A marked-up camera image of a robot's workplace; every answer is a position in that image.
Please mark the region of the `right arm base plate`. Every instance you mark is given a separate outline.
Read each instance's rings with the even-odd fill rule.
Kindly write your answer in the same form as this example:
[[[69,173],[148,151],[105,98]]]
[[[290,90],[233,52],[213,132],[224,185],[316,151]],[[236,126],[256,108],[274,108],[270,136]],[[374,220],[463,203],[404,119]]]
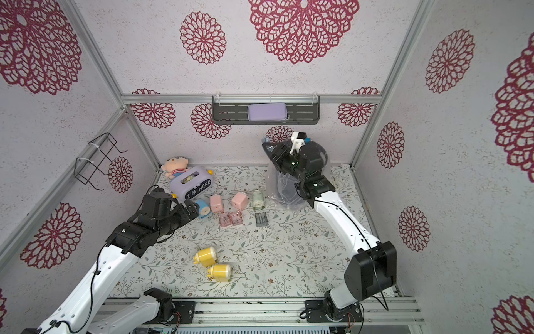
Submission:
[[[300,312],[299,318],[309,323],[362,322],[364,310],[359,304],[337,308],[334,303],[326,299],[309,299],[305,301],[305,309]]]

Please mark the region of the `green pencil sharpener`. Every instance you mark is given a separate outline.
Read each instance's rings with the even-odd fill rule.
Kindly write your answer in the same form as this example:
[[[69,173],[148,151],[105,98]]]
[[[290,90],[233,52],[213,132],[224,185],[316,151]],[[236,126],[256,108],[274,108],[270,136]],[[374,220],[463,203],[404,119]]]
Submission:
[[[253,193],[252,208],[254,211],[264,210],[266,207],[265,196],[260,190],[256,190]]]

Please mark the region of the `yellow pencil sharpener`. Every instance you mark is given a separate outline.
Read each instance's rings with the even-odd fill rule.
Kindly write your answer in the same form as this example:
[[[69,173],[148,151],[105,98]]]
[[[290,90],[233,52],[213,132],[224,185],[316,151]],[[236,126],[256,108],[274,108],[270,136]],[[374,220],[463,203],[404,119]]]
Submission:
[[[201,264],[204,268],[215,265],[217,261],[218,256],[213,246],[200,250],[193,256],[193,264]]]
[[[207,269],[207,277],[210,281],[227,283],[232,278],[232,266],[230,264],[214,264]]]

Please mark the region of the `pink pencil sharpener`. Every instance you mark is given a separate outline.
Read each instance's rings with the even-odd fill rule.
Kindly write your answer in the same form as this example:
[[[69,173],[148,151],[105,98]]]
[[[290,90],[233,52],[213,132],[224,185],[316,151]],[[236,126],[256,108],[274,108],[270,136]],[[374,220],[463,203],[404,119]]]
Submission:
[[[210,197],[210,208],[213,213],[224,212],[224,204],[221,195],[213,195]]]
[[[238,192],[232,198],[231,203],[237,210],[245,210],[248,206],[248,196],[244,192]]]

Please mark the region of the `blue pencil sharpener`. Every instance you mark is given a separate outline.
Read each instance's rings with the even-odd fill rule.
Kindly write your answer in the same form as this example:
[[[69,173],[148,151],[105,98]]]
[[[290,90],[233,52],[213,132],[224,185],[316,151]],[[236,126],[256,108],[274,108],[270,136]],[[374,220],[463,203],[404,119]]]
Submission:
[[[195,203],[198,206],[200,218],[206,218],[211,214],[211,207],[204,200],[198,199]]]

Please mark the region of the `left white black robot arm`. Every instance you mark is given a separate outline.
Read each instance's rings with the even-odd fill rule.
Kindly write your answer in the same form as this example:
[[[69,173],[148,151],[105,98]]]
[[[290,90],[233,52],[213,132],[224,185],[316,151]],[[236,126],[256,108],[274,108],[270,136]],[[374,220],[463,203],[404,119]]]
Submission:
[[[145,252],[170,239],[199,217],[191,199],[179,202],[156,186],[143,196],[139,209],[118,225],[101,247],[94,265],[62,304],[37,328],[24,333],[130,333],[142,324],[168,324],[178,318],[172,295],[150,288],[126,308],[97,321],[95,316],[111,291]]]

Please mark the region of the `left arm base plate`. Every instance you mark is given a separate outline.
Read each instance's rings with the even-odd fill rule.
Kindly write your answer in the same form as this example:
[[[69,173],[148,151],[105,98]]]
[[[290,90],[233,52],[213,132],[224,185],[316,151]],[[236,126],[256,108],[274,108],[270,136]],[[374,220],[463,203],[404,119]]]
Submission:
[[[192,324],[196,312],[196,302],[176,300],[172,302],[171,316],[167,320],[169,324],[183,326]]]

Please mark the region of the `grey sharpener shavings tray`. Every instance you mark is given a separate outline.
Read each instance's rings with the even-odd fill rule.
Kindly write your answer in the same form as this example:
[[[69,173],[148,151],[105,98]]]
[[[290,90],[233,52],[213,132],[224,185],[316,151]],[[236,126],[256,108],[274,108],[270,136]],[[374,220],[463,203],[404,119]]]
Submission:
[[[268,226],[268,217],[265,212],[257,212],[254,214],[256,226],[258,228]]]

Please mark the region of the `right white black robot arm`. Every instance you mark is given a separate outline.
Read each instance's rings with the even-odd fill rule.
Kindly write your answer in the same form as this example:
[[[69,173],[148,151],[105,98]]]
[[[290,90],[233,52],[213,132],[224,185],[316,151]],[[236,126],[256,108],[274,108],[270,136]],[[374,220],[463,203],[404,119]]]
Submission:
[[[264,139],[262,148],[277,172],[296,179],[296,193],[335,231],[350,256],[343,283],[325,293],[330,317],[396,285],[397,251],[371,234],[350,212],[324,175],[326,153],[306,134],[279,143]]]

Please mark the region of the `pink clear shavings tray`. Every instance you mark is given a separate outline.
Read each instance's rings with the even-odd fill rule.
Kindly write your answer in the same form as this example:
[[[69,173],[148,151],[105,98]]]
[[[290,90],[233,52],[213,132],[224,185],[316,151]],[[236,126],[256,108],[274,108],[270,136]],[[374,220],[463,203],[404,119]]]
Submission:
[[[229,218],[233,226],[243,225],[242,211],[233,211],[229,213]]]
[[[232,220],[228,212],[218,213],[218,221],[221,228],[232,226]]]

